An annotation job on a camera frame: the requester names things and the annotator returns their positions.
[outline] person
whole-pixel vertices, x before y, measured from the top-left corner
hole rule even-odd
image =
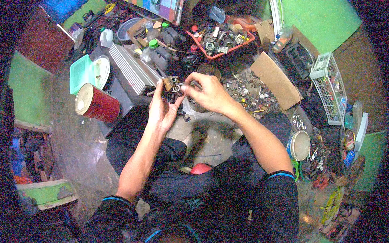
[[[202,91],[189,85],[199,82]],[[177,173],[167,164],[186,153],[165,138],[184,96],[150,103],[144,131],[111,138],[107,157],[120,175],[117,193],[103,199],[85,228],[89,242],[296,242],[297,187],[280,140],[248,114],[215,76],[191,73],[181,87],[209,111],[221,113],[243,132],[233,155],[200,175]],[[141,197],[151,212],[138,221]]]

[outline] red cushion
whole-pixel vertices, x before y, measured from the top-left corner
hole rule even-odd
[[[212,167],[207,165],[207,164],[204,164],[204,163],[197,163],[193,169],[191,170],[191,174],[192,175],[201,175],[202,173],[205,173],[209,170],[211,170]]]

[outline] green bottle cap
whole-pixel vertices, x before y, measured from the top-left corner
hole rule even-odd
[[[158,41],[156,39],[150,40],[149,46],[150,46],[151,49],[157,48],[158,47]]]
[[[162,28],[167,28],[167,27],[169,27],[169,26],[170,26],[169,23],[166,23],[166,22],[163,22],[163,23],[162,23]]]

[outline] turquoise plastic container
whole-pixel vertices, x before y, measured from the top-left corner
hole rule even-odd
[[[86,83],[96,86],[95,69],[89,55],[81,57],[70,66],[70,93],[76,95]]]

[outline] black shirt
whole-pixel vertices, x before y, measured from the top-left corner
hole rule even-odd
[[[218,219],[218,207],[207,206],[203,199],[181,200],[157,213],[160,217],[155,218],[162,220],[152,223],[153,220],[147,220],[145,224],[138,221],[129,201],[109,196],[87,223],[86,238],[88,242],[124,242],[123,229],[138,228],[141,233],[137,234],[137,240],[150,243],[166,227],[175,224],[192,235],[195,242],[296,242],[299,213],[297,186],[291,173],[276,171],[266,175],[252,192],[252,201],[252,220],[232,219],[239,233],[231,233],[229,227],[223,227],[223,220]],[[231,208],[232,215],[236,209]]]

